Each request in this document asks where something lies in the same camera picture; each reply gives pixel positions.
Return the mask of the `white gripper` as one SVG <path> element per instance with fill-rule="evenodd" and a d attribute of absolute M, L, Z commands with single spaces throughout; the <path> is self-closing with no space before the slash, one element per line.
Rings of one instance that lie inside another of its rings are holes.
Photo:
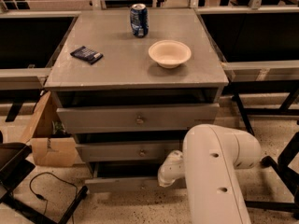
<path fill-rule="evenodd" d="M 185 176 L 183 153 L 171 151 L 158 170 L 158 183 L 161 187 L 172 186 L 178 179 Z"/>

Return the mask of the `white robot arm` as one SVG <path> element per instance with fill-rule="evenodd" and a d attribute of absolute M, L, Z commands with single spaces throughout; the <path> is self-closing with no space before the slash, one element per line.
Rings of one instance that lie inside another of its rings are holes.
<path fill-rule="evenodd" d="M 167 156 L 158 183 L 166 188 L 185 180 L 192 224 L 251 224 L 235 170 L 252 168 L 260 158 L 252 134 L 201 124 L 186 133 L 181 151 Z"/>

